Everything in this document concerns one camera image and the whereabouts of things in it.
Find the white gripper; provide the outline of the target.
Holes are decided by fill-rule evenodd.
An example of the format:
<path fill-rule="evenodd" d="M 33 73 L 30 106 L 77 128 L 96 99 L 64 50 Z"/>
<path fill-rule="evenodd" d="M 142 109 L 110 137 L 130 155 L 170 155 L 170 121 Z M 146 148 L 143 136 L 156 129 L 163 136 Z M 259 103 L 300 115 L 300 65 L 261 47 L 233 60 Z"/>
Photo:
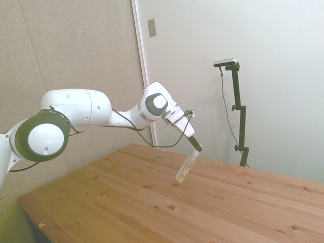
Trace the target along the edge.
<path fill-rule="evenodd" d="M 165 116 L 164 121 L 167 124 L 170 124 L 179 133 L 183 133 L 195 150 L 197 150 L 198 152 L 202 151 L 202 145 L 199 144 L 199 142 L 194 138 L 194 128 L 186 117 L 184 117 L 183 115 L 176 117 Z"/>

